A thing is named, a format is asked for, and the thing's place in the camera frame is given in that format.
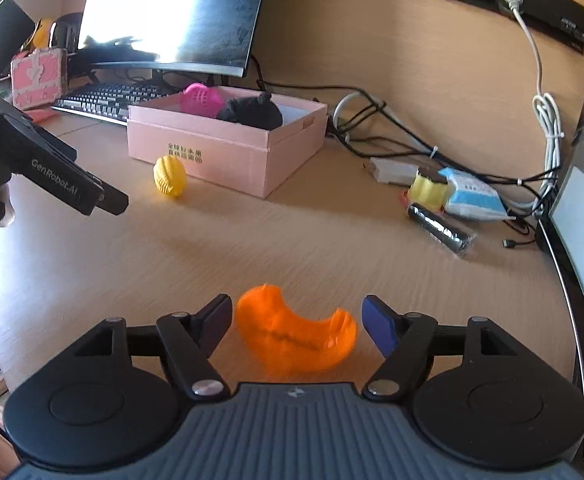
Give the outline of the pink patterned box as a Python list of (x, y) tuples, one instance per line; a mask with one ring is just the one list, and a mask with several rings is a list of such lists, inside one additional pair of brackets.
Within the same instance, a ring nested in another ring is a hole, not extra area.
[(12, 104), (31, 110), (53, 104), (67, 91), (67, 53), (61, 48), (36, 49), (11, 60)]

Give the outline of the black roll in wrapper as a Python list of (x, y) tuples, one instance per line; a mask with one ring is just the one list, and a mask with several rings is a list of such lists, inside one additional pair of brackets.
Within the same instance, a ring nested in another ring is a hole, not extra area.
[(474, 243), (474, 233), (456, 226), (455, 223), (418, 203), (410, 204), (407, 214), (412, 222), (418, 224), (422, 230), (428, 232), (457, 257), (463, 257)]

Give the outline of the pink plastic strainer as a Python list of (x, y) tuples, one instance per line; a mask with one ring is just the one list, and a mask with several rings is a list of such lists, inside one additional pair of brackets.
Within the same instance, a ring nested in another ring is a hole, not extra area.
[(180, 93), (180, 110), (182, 113), (215, 118), (226, 105), (225, 98), (215, 88), (193, 82)]

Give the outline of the black keyboard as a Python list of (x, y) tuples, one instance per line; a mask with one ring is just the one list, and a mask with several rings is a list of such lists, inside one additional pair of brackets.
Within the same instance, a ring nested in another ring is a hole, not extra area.
[(86, 84), (56, 99), (52, 110), (125, 126), (129, 107), (171, 96), (175, 89), (159, 84)]

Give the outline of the left black monitor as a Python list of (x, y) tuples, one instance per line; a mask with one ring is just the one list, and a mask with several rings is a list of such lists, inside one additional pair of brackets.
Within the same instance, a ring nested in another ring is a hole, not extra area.
[(242, 77), (263, 0), (86, 0), (77, 56), (90, 67)]

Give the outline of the yellow pudding toy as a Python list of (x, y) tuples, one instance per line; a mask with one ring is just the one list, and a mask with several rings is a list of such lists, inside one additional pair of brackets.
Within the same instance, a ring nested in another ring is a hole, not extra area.
[(419, 204), (430, 211), (442, 211), (448, 193), (447, 179), (433, 169), (419, 167), (415, 173), (407, 200), (409, 204)]

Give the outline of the pink cardboard box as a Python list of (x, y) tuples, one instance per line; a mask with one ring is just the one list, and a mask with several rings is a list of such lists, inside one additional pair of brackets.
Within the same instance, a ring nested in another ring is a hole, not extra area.
[[(259, 92), (218, 87), (226, 102)], [(180, 93), (129, 107), (129, 156), (151, 162), (177, 156), (190, 178), (267, 197), (323, 147), (328, 107), (273, 94), (283, 125), (263, 130), (182, 113)]]

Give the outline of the white adapter box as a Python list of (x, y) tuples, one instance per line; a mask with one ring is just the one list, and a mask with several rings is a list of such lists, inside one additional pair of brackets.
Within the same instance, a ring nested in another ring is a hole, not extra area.
[(363, 163), (363, 168), (377, 183), (400, 186), (410, 186), (418, 172), (417, 165), (379, 157), (369, 158)]

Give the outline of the blue white tissue pack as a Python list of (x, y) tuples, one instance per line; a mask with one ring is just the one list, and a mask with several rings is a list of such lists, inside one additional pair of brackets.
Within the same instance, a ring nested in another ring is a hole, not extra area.
[(444, 168), (438, 174), (447, 181), (444, 211), (471, 221), (505, 221), (510, 216), (499, 194), (472, 174)]

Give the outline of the orange toy croissant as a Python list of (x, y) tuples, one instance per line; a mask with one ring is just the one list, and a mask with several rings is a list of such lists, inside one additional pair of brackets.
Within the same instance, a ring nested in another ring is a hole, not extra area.
[(234, 324), (253, 357), (270, 373), (323, 373), (345, 361), (356, 347), (358, 324), (336, 309), (313, 321), (296, 314), (282, 290), (264, 284), (245, 292), (234, 307)]

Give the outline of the yellow toy corn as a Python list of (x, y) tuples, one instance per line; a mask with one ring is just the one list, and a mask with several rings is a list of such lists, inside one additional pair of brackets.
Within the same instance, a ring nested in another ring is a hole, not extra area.
[(171, 198), (179, 198), (187, 187), (188, 176), (181, 160), (177, 156), (159, 157), (153, 167), (156, 188)]

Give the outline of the black plush toy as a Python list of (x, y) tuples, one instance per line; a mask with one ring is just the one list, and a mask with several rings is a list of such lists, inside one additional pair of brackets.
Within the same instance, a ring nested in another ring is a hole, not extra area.
[(222, 122), (232, 122), (232, 124), (263, 130), (275, 130), (283, 125), (282, 113), (272, 102), (270, 92), (231, 99), (219, 110), (216, 118)]

